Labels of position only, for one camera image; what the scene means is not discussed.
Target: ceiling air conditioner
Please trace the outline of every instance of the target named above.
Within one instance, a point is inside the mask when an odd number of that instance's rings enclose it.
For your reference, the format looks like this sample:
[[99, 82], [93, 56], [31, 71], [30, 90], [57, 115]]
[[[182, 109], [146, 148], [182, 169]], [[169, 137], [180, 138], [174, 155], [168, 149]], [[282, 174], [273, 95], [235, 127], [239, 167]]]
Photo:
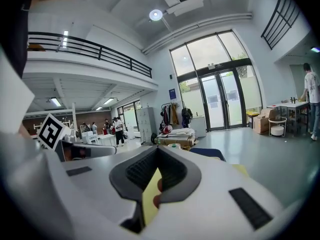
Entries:
[[169, 6], [168, 14], [179, 16], [204, 6], [204, 0], [165, 0]]

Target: metal railing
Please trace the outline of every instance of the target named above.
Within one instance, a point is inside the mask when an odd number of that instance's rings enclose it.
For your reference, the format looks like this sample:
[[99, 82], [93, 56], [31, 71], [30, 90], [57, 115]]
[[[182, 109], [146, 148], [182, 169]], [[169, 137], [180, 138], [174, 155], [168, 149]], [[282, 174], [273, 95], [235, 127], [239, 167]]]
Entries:
[[109, 62], [152, 78], [151, 67], [119, 51], [82, 38], [47, 32], [29, 32], [28, 51], [69, 53]]
[[271, 19], [261, 35], [271, 50], [292, 28], [299, 13], [300, 10], [293, 0], [277, 1]]

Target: white pillar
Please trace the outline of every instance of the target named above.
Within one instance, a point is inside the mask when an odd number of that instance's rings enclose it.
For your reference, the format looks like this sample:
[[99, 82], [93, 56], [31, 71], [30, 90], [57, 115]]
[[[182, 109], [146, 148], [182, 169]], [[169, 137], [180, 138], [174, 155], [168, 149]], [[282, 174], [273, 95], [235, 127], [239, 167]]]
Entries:
[[72, 119], [73, 119], [73, 127], [75, 131], [78, 131], [77, 119], [76, 119], [76, 104], [72, 102]]

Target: person in white shirt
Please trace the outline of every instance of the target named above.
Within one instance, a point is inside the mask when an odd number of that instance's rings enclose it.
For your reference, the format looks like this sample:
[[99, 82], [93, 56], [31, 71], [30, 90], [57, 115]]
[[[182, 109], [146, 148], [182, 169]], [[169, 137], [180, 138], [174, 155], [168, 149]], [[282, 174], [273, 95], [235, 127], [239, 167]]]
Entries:
[[116, 146], [119, 146], [119, 140], [121, 140], [121, 146], [125, 144], [124, 135], [122, 133], [122, 128], [124, 124], [121, 122], [120, 119], [114, 117], [113, 118], [114, 123], [113, 126], [115, 128], [115, 138], [116, 138]]
[[96, 126], [96, 123], [95, 123], [95, 122], [92, 123], [92, 127], [91, 127], [91, 128], [92, 128], [93, 134], [97, 134], [97, 128], [98, 128], [98, 127]]
[[306, 93], [309, 92], [309, 102], [311, 107], [310, 129], [313, 130], [311, 139], [317, 140], [319, 135], [319, 119], [320, 119], [320, 81], [315, 72], [311, 71], [308, 63], [303, 64], [303, 69], [306, 72], [304, 77], [304, 91], [301, 96], [303, 100]]

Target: jeans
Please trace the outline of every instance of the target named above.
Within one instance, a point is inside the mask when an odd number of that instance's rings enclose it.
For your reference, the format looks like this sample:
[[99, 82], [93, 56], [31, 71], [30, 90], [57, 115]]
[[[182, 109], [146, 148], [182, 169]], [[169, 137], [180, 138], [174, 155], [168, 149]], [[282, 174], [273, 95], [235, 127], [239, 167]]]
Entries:
[[124, 135], [122, 134], [122, 130], [115, 132], [115, 138], [116, 138], [116, 144], [119, 145], [119, 140], [121, 140], [121, 143], [125, 143]]
[[310, 103], [311, 117], [310, 117], [310, 130], [313, 129], [312, 134], [318, 136], [319, 134], [319, 119], [320, 119], [320, 102]]

